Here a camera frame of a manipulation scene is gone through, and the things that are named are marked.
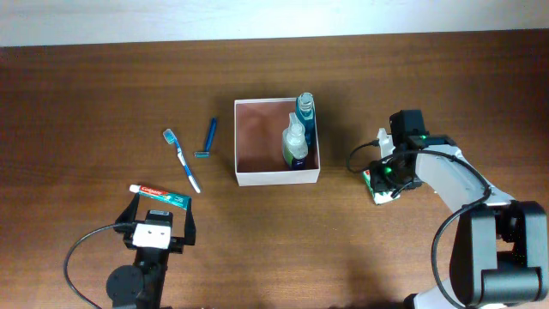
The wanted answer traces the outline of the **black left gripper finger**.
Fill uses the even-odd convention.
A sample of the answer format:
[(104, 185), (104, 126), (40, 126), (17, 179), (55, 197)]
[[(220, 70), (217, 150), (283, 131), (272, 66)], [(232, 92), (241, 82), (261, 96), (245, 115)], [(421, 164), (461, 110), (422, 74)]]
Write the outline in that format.
[(140, 195), (136, 193), (132, 198), (130, 204), (115, 220), (117, 225), (114, 230), (116, 233), (128, 233), (133, 230), (134, 223), (136, 222), (136, 213), (138, 210)]
[(187, 203), (184, 222), (184, 244), (194, 245), (196, 243), (196, 224), (192, 214), (192, 200)]

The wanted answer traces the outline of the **green mouthwash bottle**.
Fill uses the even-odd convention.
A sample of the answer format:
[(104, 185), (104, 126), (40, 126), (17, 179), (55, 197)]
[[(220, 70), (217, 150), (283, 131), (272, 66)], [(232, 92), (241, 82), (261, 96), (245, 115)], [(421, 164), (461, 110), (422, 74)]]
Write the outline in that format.
[(296, 99), (296, 115), (305, 127), (305, 140), (310, 147), (315, 140), (315, 106), (311, 93), (302, 93)]

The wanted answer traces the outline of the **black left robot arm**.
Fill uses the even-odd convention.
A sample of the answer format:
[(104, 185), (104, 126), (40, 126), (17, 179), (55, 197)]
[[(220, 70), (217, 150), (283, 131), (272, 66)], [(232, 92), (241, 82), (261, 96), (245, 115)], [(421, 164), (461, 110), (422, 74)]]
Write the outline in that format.
[(135, 194), (129, 206), (115, 221), (114, 231), (123, 235), (126, 248), (136, 252), (134, 262), (116, 268), (106, 282), (106, 293), (114, 308), (160, 309), (168, 270), (169, 256), (181, 254), (193, 245), (196, 229), (192, 215), (185, 217), (184, 232), (172, 234), (173, 213), (149, 210), (145, 219), (136, 219), (140, 195)]

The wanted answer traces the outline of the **green white soap packet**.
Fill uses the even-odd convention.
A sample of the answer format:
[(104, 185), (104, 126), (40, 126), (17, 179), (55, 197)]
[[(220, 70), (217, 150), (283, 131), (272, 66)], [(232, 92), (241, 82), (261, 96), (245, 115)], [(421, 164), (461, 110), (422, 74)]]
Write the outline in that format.
[(381, 205), (384, 203), (389, 203), (401, 197), (401, 194), (396, 193), (396, 190), (374, 191), (371, 172), (369, 170), (363, 171), (362, 176), (369, 192), (371, 193), (374, 204)]

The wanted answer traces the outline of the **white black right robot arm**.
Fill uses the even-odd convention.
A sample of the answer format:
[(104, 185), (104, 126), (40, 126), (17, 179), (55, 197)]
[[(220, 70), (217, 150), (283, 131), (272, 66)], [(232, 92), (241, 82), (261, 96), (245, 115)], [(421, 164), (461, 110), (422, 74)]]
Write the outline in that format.
[(545, 210), (485, 180), (445, 136), (315, 186), (239, 189), (211, 171), (189, 207), (211, 305), (509, 308), (545, 298)]

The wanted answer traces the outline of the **clear soap pump bottle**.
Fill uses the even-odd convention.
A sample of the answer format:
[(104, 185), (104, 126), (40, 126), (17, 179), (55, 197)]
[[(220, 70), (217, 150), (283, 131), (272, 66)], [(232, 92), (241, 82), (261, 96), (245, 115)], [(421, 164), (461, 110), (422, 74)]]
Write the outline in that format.
[(291, 170), (302, 170), (309, 153), (305, 127), (295, 112), (290, 112), (288, 117), (289, 125), (282, 132), (282, 156)]

